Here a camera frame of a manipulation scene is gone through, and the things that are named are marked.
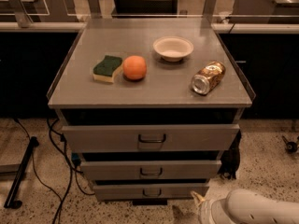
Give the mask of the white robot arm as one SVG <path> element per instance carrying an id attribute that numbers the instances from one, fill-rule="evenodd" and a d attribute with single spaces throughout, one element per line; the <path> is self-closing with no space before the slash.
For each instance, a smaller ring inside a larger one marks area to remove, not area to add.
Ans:
<path id="1" fill-rule="evenodd" d="M 191 192 L 199 224 L 299 224 L 299 203 L 266 198 L 247 189 L 234 189 L 223 199 L 207 200 Z"/>

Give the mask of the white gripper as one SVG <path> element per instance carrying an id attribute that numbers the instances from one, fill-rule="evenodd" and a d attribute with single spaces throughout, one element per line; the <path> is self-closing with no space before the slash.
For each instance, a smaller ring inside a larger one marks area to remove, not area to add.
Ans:
<path id="1" fill-rule="evenodd" d="M 225 200 L 206 200 L 195 191 L 191 191 L 194 203 L 199 207 L 198 220 L 200 224 L 231 224 L 225 211 Z"/>

